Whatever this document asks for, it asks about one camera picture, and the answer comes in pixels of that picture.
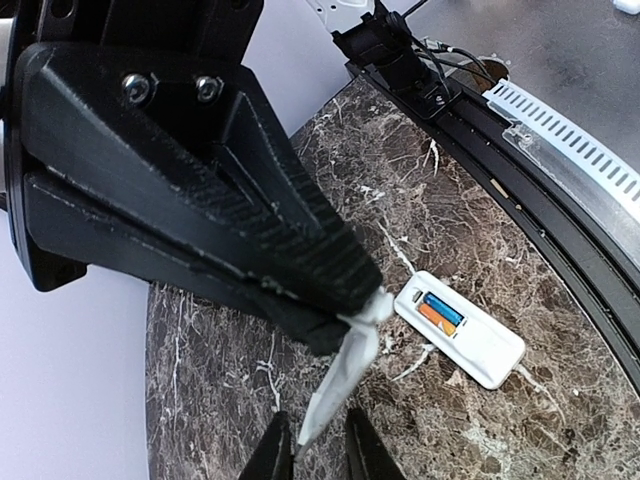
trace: screw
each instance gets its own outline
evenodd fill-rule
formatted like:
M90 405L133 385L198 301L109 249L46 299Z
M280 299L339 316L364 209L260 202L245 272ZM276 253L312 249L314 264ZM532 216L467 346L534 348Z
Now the screw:
M131 73L124 77L122 90L131 105L140 105L151 93L151 82L144 75Z
M196 89L198 90L198 101L200 103L210 103L220 95L222 81L217 78L199 77L196 80Z

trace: brown marble surface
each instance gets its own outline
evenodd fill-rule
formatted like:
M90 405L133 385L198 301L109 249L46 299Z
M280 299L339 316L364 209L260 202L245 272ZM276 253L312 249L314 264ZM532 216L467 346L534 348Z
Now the brown marble surface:
M398 317L381 327L383 353L350 402L408 479L640 478L638 398L562 282L469 175L361 81L294 141L335 208L362 228L390 291L410 274L385 231L417 269L527 343L518 371L489 392L438 351L394 381L425 339ZM161 285L147 342L158 480L237 478L276 405L300 427L329 364L261 320ZM343 419L344 410L296 478L346 478Z

